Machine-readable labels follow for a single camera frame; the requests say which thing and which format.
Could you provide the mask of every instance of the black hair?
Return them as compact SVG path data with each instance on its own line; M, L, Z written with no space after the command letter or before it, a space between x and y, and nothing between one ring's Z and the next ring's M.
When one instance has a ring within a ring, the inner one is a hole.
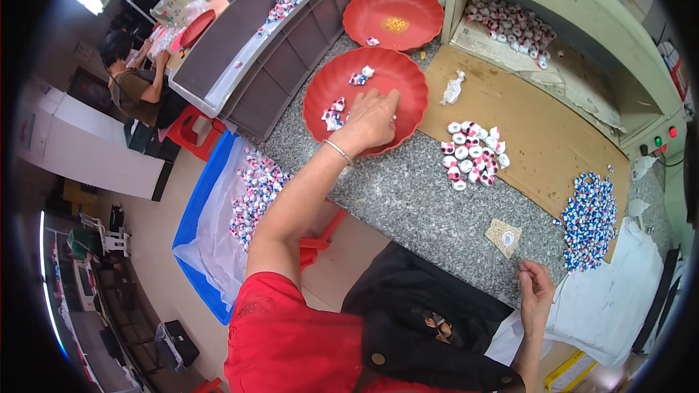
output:
M99 47L102 63L105 67L109 67L117 60L126 60L133 45L134 41L128 33L124 31L110 32Z

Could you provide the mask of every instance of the hand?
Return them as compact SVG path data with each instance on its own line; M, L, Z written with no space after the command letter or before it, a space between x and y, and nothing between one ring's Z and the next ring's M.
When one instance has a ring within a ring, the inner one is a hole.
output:
M150 50L150 47L153 46L153 40L150 38L147 38L143 42L143 46L141 46L141 49L139 50L140 52L148 52Z
M525 334L544 334L554 301L554 286L546 266L525 259L520 264L521 317Z
M165 68L165 65L168 63L169 59L170 52L168 50L162 50L158 52L158 56L155 57L155 66Z
M364 149L391 142L396 136L393 115L396 113L400 93L391 90L388 95L372 88L364 95L360 92L352 104L349 120L330 136L330 141L351 158Z

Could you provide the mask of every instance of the gold emblem on plate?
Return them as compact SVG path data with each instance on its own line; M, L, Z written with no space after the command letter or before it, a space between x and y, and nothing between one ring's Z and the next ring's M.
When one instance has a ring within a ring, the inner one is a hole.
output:
M401 17L389 17L381 22L381 27L384 31L389 32L405 32L409 25L408 21Z

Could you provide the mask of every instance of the brown shirt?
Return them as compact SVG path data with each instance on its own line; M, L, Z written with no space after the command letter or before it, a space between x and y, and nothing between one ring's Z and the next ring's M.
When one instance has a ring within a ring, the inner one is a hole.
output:
M153 104L146 100L141 100L141 96L150 85L149 81L140 77L135 70L127 70L117 75L119 87L112 80L109 85L109 92L112 94L112 101L117 108L129 117L144 122L148 126L155 126L158 118L160 102ZM119 89L119 103L117 103L117 89Z

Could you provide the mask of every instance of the white plastic chair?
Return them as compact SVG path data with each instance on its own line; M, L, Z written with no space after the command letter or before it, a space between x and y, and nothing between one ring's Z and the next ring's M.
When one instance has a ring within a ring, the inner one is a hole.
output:
M85 213L80 214L80 222L83 225L97 229L99 238L102 241L102 250L107 253L113 250L120 250L124 253L124 257L129 256L129 235L126 233L123 226L118 232L107 231L102 225L102 221L98 218L91 217Z

